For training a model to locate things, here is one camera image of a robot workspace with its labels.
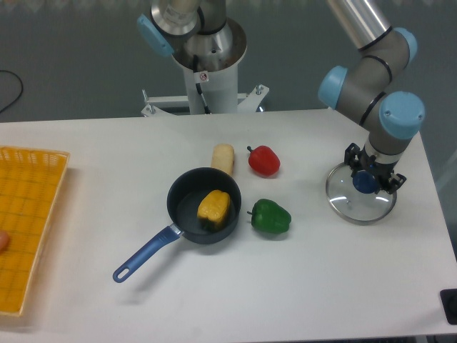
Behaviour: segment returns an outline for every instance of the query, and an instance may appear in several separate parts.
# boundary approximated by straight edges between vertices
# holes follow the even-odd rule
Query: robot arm
[[[351,144],[345,153],[353,178],[364,170],[376,181],[361,192],[392,194],[406,180],[393,174],[393,168],[419,131],[425,108],[414,94],[387,95],[384,89],[416,55],[416,39],[405,29],[392,29],[371,0],[327,0],[327,4],[362,58],[351,70],[342,66],[330,70],[318,97],[370,132],[362,151]]]

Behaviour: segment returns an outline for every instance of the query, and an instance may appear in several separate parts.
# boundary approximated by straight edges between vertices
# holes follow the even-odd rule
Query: black pan
[[[209,192],[219,189],[230,195],[230,212],[225,226],[210,232],[197,218],[201,201]],[[122,264],[114,273],[115,282],[127,280],[160,248],[176,241],[181,235],[198,244],[213,244],[233,232],[241,208],[241,193],[231,176],[218,169],[203,167],[182,174],[172,185],[166,207],[173,224],[167,226]]]

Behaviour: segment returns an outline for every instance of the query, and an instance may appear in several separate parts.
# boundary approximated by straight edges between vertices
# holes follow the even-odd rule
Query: black object
[[[448,323],[457,325],[457,289],[444,289],[440,296]]]
[[[375,156],[369,156],[365,149],[361,151],[355,143],[351,143],[344,151],[344,164],[350,166],[352,169],[352,178],[361,170],[373,175],[378,183],[378,189],[374,192],[375,194],[381,190],[386,191],[388,194],[393,194],[406,181],[403,175],[394,174],[393,168],[396,163],[378,163]]]
[[[223,229],[205,230],[197,218],[201,201],[218,189],[230,196],[230,212]],[[181,175],[171,186],[166,207],[173,223],[189,241],[213,244],[226,238],[235,229],[241,208],[241,193],[235,180],[227,173],[210,167],[192,169]]]
[[[7,104],[3,109],[0,109],[0,113],[3,112],[3,111],[6,111],[9,107],[11,107],[16,101],[19,100],[19,98],[22,96],[22,93],[24,92],[24,84],[22,83],[22,80],[21,78],[19,77],[18,74],[12,72],[12,71],[9,71],[9,70],[0,70],[0,73],[7,73],[7,74],[10,74],[10,75],[13,75],[14,77],[17,78],[17,80],[19,81],[19,83],[21,84],[21,91],[19,92],[19,94],[16,96],[16,98],[10,102],[9,104]]]
[[[217,232],[204,229],[197,218],[201,201],[213,190],[228,193],[230,209],[225,226]],[[233,232],[241,209],[241,193],[236,182],[227,173],[214,168],[197,168],[182,174],[172,185],[166,207],[173,224],[161,230],[114,273],[115,282],[124,282],[158,250],[176,241],[181,235],[198,244],[221,241]]]

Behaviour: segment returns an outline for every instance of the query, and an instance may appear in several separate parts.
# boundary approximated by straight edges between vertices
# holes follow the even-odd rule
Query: orange tray
[[[20,316],[70,154],[0,146],[0,314]]]

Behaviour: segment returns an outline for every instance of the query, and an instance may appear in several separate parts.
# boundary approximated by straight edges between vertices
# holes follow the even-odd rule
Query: white table
[[[328,205],[325,180],[368,133],[330,110],[0,124],[1,143],[71,153],[24,316],[0,318],[0,342],[265,342],[457,332],[439,298],[457,268],[425,151],[415,137],[393,211],[367,227]],[[243,196],[218,244],[180,238],[123,284],[113,271],[170,224],[173,181],[234,146]],[[276,179],[248,166],[269,145]],[[256,200],[285,207],[288,234],[250,225]]]

